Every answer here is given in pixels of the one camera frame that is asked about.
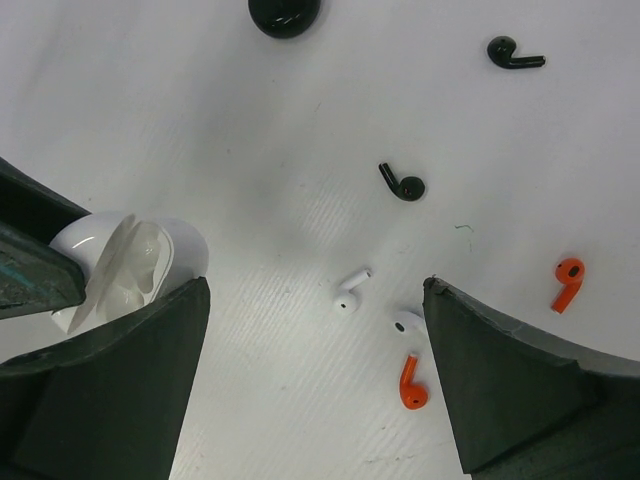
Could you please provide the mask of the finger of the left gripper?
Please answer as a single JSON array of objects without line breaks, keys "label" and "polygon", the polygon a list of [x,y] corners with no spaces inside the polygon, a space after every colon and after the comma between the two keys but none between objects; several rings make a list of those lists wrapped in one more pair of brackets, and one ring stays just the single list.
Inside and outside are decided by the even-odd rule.
[{"label": "finger of the left gripper", "polygon": [[75,307],[86,299],[81,267],[49,243],[89,212],[1,161],[1,318]]}]

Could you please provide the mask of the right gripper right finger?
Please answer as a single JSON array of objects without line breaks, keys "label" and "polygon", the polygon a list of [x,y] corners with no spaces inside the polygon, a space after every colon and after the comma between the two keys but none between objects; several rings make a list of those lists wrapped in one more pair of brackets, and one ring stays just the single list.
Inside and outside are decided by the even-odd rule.
[{"label": "right gripper right finger", "polygon": [[638,361],[547,333],[435,276],[423,310],[464,473],[638,478]]}]

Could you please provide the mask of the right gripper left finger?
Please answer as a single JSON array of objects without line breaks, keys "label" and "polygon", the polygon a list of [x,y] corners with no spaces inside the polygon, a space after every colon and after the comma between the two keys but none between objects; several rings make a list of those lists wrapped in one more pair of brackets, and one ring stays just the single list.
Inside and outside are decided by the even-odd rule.
[{"label": "right gripper left finger", "polygon": [[209,312],[200,277],[2,363],[2,478],[168,478]]}]

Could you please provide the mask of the white charging case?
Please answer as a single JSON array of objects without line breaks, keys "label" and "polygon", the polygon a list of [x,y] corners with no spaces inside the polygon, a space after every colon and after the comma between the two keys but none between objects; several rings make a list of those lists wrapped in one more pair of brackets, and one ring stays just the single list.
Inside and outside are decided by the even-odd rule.
[{"label": "white charging case", "polygon": [[75,261],[84,275],[83,303],[52,312],[70,335],[133,313],[182,284],[204,276],[209,248],[191,224],[172,218],[141,220],[125,212],[83,217],[50,247]]}]

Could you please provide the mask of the white earbud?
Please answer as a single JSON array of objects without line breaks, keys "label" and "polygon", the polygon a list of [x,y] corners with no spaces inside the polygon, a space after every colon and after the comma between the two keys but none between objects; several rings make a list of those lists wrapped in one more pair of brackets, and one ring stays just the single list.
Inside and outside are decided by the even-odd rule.
[{"label": "white earbud", "polygon": [[413,352],[421,351],[428,343],[426,323],[420,315],[411,311],[398,311],[394,314],[392,324]]},{"label": "white earbud", "polygon": [[338,312],[350,315],[361,305],[361,301],[355,290],[372,277],[372,272],[362,269],[345,279],[337,288],[334,297],[334,306]]}]

